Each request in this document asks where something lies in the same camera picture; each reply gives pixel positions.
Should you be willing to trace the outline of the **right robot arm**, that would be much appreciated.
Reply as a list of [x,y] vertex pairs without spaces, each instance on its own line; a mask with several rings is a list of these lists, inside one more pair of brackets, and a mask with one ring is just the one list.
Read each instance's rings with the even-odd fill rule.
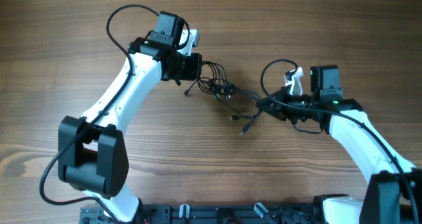
[[362,201],[345,194],[317,196],[323,223],[420,223],[421,170],[400,155],[371,124],[355,99],[345,99],[336,65],[311,67],[311,94],[302,91],[303,70],[284,76],[285,85],[257,102],[281,120],[313,120],[349,154],[367,182]]

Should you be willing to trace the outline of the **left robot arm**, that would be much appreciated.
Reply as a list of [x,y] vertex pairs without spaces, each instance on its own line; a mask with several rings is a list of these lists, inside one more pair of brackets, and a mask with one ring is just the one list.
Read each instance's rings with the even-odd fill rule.
[[132,223],[142,202],[129,189],[127,127],[159,82],[195,80],[201,56],[197,30],[176,14],[160,12],[154,30],[124,50],[125,63],[101,98],[79,118],[59,125],[58,177],[95,200],[114,223]]

